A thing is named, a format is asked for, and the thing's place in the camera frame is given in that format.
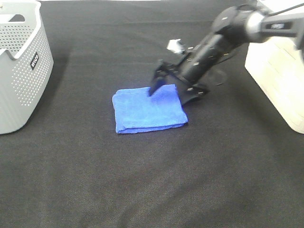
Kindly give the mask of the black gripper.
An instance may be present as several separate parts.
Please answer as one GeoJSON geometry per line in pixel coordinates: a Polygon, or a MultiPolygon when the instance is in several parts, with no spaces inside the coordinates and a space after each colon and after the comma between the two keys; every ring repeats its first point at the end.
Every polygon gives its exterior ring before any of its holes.
{"type": "Polygon", "coordinates": [[[211,34],[193,50],[186,51],[179,63],[162,61],[155,70],[148,95],[152,96],[167,83],[166,77],[171,76],[179,88],[182,105],[200,98],[209,90],[205,85],[198,85],[198,81],[233,49],[234,45],[224,35],[211,34]]]}

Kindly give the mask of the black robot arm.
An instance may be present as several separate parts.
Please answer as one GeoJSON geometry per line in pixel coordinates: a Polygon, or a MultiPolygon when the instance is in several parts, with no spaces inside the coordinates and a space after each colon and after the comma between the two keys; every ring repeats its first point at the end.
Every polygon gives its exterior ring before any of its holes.
{"type": "Polygon", "coordinates": [[[182,104],[209,92],[200,79],[215,65],[228,60],[231,52],[245,43],[264,43],[271,37],[295,38],[296,50],[304,50],[304,15],[287,14],[284,9],[270,13],[258,5],[243,10],[242,5],[223,10],[213,21],[210,33],[196,46],[186,47],[180,39],[171,39],[167,49],[181,60],[177,64],[162,61],[156,68],[149,96],[167,84],[171,77],[182,104]]]}

